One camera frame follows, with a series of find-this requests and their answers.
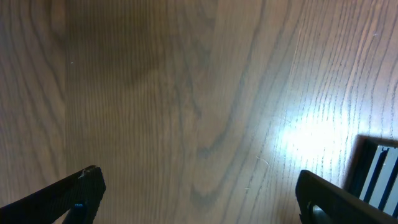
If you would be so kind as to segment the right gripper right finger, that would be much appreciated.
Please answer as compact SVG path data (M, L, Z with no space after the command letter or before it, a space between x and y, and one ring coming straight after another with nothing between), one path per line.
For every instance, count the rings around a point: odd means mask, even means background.
M309 170L301 170L295 187L302 223L397 223Z

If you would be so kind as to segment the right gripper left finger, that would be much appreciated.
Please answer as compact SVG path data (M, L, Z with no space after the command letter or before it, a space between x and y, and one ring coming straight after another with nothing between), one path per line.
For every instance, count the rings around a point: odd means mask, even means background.
M106 185L101 168L86 167L58 182L1 208L1 223L92 224Z

